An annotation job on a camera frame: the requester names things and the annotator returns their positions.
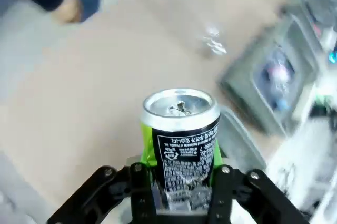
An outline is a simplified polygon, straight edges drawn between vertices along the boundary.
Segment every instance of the can rim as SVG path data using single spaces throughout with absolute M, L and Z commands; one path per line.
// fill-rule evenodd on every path
M 194 95 L 194 96 L 197 96 L 199 98 L 203 98 L 204 100 L 206 100 L 209 104 L 209 107 L 202 112 L 187 115 L 187 116 L 167 116 L 167 115 L 160 115 L 160 114 L 157 114 L 157 113 L 154 113 L 154 112 L 150 111 L 149 106 L 151 104 L 153 104 L 155 101 L 159 100 L 160 98 L 165 97 L 165 95 L 163 96 L 163 94 L 167 94 L 167 96 L 172 96 L 172 94 L 179 94 L 179 92 L 184 92 L 184 94 L 186 94 L 186 92 L 188 94 L 189 93 L 198 94 L 198 95 Z M 192 117 L 195 117 L 195 116 L 200 116 L 203 113 L 207 113 L 214 106 L 216 106 L 216 101 L 210 94 L 208 94 L 205 91 L 201 91 L 201 90 L 197 90 L 197 89 L 191 89 L 191 88 L 165 89 L 165 90 L 157 91 L 157 92 L 152 93 L 143 102 L 143 108 L 147 113 L 149 113 L 153 116 L 160 117 L 160 118 L 170 118 L 170 119 L 186 119 L 186 118 L 192 118 Z

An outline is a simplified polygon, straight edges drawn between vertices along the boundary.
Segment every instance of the nutrition label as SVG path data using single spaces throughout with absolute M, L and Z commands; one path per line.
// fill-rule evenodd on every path
M 195 135 L 191 135 L 193 131 L 180 132 L 185 136 L 179 137 L 157 135 L 161 158 L 158 166 L 163 167 L 163 182 L 167 192 L 194 188 L 208 178 L 212 168 L 218 123 L 210 126 L 210 129 L 208 127 L 204 132 Z

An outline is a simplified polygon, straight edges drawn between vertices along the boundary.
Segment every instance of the blue light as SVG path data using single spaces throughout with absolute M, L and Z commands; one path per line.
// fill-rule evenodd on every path
M 336 63 L 337 62 L 337 55 L 336 55 L 336 53 L 330 53 L 330 55 L 329 55 L 329 61 L 331 63 Z

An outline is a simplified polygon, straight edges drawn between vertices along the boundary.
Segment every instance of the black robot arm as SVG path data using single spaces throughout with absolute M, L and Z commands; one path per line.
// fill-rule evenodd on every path
M 131 197 L 133 224 L 230 224 L 235 199 L 257 224 L 309 224 L 277 186 L 261 171 L 242 174 L 223 165 L 214 170 L 208 214 L 157 213 L 151 171 L 135 163 L 120 171 L 99 168 L 48 220 L 47 224 L 99 224 L 126 197 Z

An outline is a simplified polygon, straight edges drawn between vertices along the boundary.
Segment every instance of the gray floor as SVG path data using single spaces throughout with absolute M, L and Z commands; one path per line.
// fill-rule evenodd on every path
M 101 8 L 117 0 L 101 0 Z M 0 103 L 78 24 L 61 25 L 28 0 L 0 2 Z

